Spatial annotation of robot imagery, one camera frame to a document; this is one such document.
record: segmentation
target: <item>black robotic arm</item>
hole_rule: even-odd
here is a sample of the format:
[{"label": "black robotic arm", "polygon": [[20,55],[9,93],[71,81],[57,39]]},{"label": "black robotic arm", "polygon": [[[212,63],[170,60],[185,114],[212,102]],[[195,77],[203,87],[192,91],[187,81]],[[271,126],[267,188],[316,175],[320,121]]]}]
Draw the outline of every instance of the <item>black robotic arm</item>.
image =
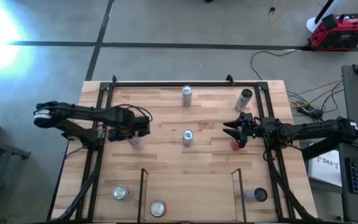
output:
[{"label": "black robotic arm", "polygon": [[[292,144],[294,140],[325,138],[321,142],[302,150],[303,158],[312,159],[322,153],[331,151],[340,142],[352,142],[358,138],[358,127],[352,120],[337,118],[322,123],[310,124],[283,124],[277,118],[253,118],[251,113],[240,113],[235,121],[223,123],[232,129],[223,129],[225,133],[239,141],[239,147],[243,148],[248,142],[248,136],[263,138],[267,150],[281,150]],[[273,159],[269,163],[270,175],[282,188],[284,194],[304,220],[315,220],[291,192],[285,184],[282,176],[276,170]]]},{"label": "black robotic arm", "polygon": [[150,118],[144,113],[144,116],[136,117],[130,108],[139,110],[132,105],[97,109],[51,101],[37,104],[37,110],[34,111],[34,124],[40,128],[60,129],[65,138],[71,139],[75,136],[86,146],[97,142],[98,130],[82,128],[68,119],[99,121],[112,127],[108,134],[109,141],[122,141],[135,135],[143,137],[150,134]]},{"label": "black robotic arm", "polygon": [[341,117],[320,123],[292,125],[281,123],[277,118],[253,118],[251,113],[242,112],[235,121],[225,122],[223,125],[232,128],[223,131],[238,140],[240,148],[246,146],[248,136],[264,138],[271,149],[286,148],[294,140],[326,138],[325,140],[333,142],[329,149],[322,149],[328,152],[339,142],[352,142],[358,138],[356,122]]}]

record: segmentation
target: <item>metal bracket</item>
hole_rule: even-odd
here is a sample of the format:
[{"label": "metal bracket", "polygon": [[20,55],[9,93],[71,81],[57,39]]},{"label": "metal bracket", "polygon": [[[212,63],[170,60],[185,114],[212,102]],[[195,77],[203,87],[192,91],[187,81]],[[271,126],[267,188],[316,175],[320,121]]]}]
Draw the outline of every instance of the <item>metal bracket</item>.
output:
[{"label": "metal bracket", "polygon": [[236,83],[234,82],[233,77],[231,75],[227,75],[226,81],[229,81],[231,86],[236,85]]},{"label": "metal bracket", "polygon": [[267,84],[267,82],[258,82],[258,86],[265,91],[269,90],[269,84]]},{"label": "metal bracket", "polygon": [[100,86],[99,86],[99,91],[104,91],[106,90],[107,88],[109,88],[111,83],[108,83],[108,82],[102,82],[100,83]]},{"label": "metal bracket", "polygon": [[117,77],[116,75],[112,75],[112,87],[116,87]]}]

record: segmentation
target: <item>yellow cable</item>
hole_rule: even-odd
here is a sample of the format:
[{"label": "yellow cable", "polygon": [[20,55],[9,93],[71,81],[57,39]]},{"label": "yellow cable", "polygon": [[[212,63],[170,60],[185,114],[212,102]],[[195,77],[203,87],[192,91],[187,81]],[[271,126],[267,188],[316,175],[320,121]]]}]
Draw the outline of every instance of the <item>yellow cable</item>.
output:
[{"label": "yellow cable", "polygon": [[314,100],[312,100],[312,101],[310,101],[310,102],[304,102],[305,105],[298,106],[298,105],[295,104],[295,105],[292,105],[292,107],[293,107],[293,108],[301,108],[301,107],[309,106],[312,102],[318,100],[320,97],[322,97],[322,96],[324,96],[325,94],[329,93],[330,91],[333,91],[333,90],[338,89],[338,88],[340,88],[340,87],[342,87],[342,86],[335,86],[334,88],[325,91],[323,94],[317,96]]},{"label": "yellow cable", "polygon": [[[283,0],[284,2],[284,7],[283,10],[281,11],[281,13],[277,16],[277,19],[275,19],[274,21],[272,20],[273,17],[273,12],[270,12],[270,19],[269,19],[269,23],[271,24],[275,24],[284,14],[284,12],[287,10],[287,0]],[[273,7],[275,8],[276,6],[276,0],[274,0],[273,2]]]}]

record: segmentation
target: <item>white paper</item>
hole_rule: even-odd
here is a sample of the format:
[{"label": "white paper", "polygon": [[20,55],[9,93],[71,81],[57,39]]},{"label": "white paper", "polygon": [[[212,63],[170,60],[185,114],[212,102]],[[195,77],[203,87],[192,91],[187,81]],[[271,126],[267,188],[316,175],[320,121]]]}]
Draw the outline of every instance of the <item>white paper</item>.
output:
[{"label": "white paper", "polygon": [[339,153],[336,150],[309,160],[310,178],[342,187]]}]

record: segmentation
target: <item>soda can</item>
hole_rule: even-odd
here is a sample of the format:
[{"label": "soda can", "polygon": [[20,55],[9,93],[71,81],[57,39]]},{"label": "soda can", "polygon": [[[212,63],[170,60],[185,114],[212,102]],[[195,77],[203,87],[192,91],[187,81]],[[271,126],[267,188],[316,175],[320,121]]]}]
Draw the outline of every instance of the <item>soda can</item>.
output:
[{"label": "soda can", "polygon": [[167,206],[165,205],[163,200],[155,200],[150,206],[150,213],[154,217],[161,217],[164,215]]},{"label": "soda can", "polygon": [[181,100],[183,106],[190,106],[191,105],[191,96],[193,94],[193,90],[190,86],[184,86],[181,89]]},{"label": "soda can", "polygon": [[194,134],[191,130],[186,130],[183,133],[183,145],[185,147],[191,147],[193,145]]},{"label": "soda can", "polygon": [[129,197],[129,188],[125,185],[117,185],[114,189],[114,198],[117,200],[125,200]]},{"label": "soda can", "polygon": [[267,192],[263,188],[256,188],[246,191],[246,202],[264,202],[267,199]]},{"label": "soda can", "polygon": [[242,90],[234,109],[238,112],[243,111],[246,108],[251,97],[252,97],[252,92],[250,90],[248,89]]}]

